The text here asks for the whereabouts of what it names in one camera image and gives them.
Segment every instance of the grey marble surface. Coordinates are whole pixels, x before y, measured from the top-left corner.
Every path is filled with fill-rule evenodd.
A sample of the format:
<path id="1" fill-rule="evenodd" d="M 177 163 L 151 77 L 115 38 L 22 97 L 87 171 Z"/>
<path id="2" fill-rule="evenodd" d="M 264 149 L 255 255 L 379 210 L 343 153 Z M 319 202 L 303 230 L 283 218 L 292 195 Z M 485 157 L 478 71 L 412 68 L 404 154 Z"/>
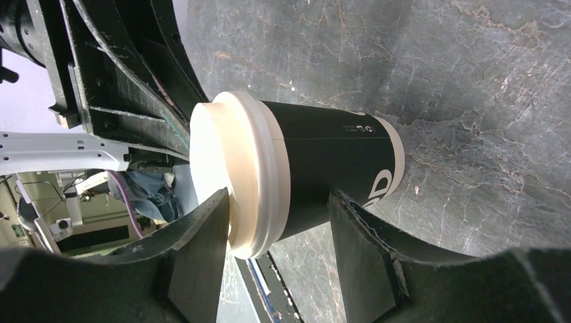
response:
<path id="1" fill-rule="evenodd" d="M 243 89 L 392 123 L 407 166 L 371 209 L 386 221 L 472 255 L 571 245 L 569 0 L 198 0 L 187 26 L 211 98 Z M 273 249 L 298 268 L 294 297 L 325 282 L 302 316 L 337 322 L 322 230 Z"/>
<path id="2" fill-rule="evenodd" d="M 218 303 L 217 323 L 256 323 L 260 322 L 250 295 L 244 285 L 240 269 L 234 257 L 226 254 L 220 301 Z"/>

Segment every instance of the screw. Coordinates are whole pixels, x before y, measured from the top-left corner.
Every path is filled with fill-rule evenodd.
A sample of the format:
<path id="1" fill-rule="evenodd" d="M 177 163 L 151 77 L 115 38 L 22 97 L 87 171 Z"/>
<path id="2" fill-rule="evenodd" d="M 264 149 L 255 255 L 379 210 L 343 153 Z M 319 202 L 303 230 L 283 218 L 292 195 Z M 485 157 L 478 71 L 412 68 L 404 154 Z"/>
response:
<path id="1" fill-rule="evenodd" d="M 103 129 L 112 130 L 115 127 L 115 122 L 111 119 L 107 119 L 103 122 Z"/>
<path id="2" fill-rule="evenodd" d="M 103 85 L 105 85 L 105 80 L 98 77 L 95 79 L 95 85 L 97 85 L 97 87 L 103 87 Z"/>

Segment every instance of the black plastic part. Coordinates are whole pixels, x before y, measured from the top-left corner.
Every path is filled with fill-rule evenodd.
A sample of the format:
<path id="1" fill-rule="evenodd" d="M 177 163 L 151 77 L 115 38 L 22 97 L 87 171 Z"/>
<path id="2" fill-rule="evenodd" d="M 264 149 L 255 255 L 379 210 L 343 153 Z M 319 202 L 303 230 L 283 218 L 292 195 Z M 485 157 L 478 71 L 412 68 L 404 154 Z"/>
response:
<path id="1" fill-rule="evenodd" d="M 0 1 L 0 48 L 44 66 L 41 46 L 26 0 Z"/>
<path id="2" fill-rule="evenodd" d="M 20 76 L 16 72 L 2 66 L 2 48 L 0 48 L 0 84 L 2 84 L 3 81 L 16 83 L 19 78 Z"/>
<path id="3" fill-rule="evenodd" d="M 471 258 L 398 230 L 342 192 L 329 208 L 348 323 L 571 318 L 571 250 Z"/>
<path id="4" fill-rule="evenodd" d="M 68 224 L 67 221 L 64 220 L 64 221 L 58 222 L 57 226 L 58 226 L 60 229 L 67 229 L 67 228 L 69 227 L 69 224 Z"/>
<path id="5" fill-rule="evenodd" d="M 172 36 L 172 3 L 64 2 L 87 131 L 188 159 L 190 115 L 207 97 Z"/>
<path id="6" fill-rule="evenodd" d="M 50 107 L 57 122 L 67 129 L 80 125 L 74 92 L 75 80 L 69 73 L 73 65 L 71 46 L 63 21 L 59 1 L 26 0 L 35 27 L 38 47 L 44 53 L 44 65 L 48 71 L 55 95 Z"/>
<path id="7" fill-rule="evenodd" d="M 247 261 L 238 258 L 235 258 L 234 260 L 236 261 L 238 270 L 240 270 L 240 274 L 244 280 L 244 285 L 246 286 L 246 290 L 250 295 L 252 305 L 254 306 L 254 311 L 256 312 L 260 323 L 273 323 L 274 320 L 270 318 L 270 314 L 266 310 L 263 297 L 259 291 L 256 279 L 254 278 L 254 273 L 249 267 Z"/>
<path id="8" fill-rule="evenodd" d="M 256 262 L 263 278 L 266 280 L 268 289 L 271 291 L 268 298 L 273 304 L 274 310 L 278 313 L 279 321 L 283 323 L 303 323 L 304 321 L 294 301 L 294 297 L 283 281 L 271 254 L 266 252 L 262 257 L 256 259 Z"/>
<path id="9" fill-rule="evenodd" d="M 108 227 L 106 229 L 86 232 L 84 234 L 72 234 L 71 236 L 58 241 L 59 251 L 68 254 L 75 253 L 82 248 L 90 248 L 99 244 L 125 241 L 129 239 L 129 226 Z"/>
<path id="10" fill-rule="evenodd" d="M 0 26 L 11 27 L 0 30 L 0 47 L 45 65 L 63 127 L 189 158 L 190 115 L 208 98 L 171 1 L 7 0 L 0 8 Z"/>
<path id="11" fill-rule="evenodd" d="M 215 322 L 229 224 L 218 191 L 109 256 L 0 250 L 0 322 Z"/>

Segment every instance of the paper coffee cup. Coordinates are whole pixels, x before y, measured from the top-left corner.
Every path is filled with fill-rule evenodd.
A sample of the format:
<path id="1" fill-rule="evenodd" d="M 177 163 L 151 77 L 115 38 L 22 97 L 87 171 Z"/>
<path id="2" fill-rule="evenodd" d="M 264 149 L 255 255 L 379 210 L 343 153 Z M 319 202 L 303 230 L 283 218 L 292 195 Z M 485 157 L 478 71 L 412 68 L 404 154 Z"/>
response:
<path id="1" fill-rule="evenodd" d="M 383 119 L 245 92 L 195 106 L 189 160 L 199 203 L 228 187 L 228 240 L 239 258 L 328 221 L 332 189 L 364 206 L 379 201 L 405 165 L 400 137 Z"/>

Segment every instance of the cup lid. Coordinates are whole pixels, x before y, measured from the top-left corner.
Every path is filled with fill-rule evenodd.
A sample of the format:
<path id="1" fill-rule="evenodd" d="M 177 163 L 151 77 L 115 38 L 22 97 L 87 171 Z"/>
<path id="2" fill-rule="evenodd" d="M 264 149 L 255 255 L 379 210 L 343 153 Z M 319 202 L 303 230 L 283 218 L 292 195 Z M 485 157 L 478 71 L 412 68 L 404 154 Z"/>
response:
<path id="1" fill-rule="evenodd" d="M 228 188 L 232 253 L 261 256 L 283 233 L 290 207 L 290 166 L 275 117 L 246 92 L 223 92 L 195 106 L 190 126 L 198 202 Z"/>

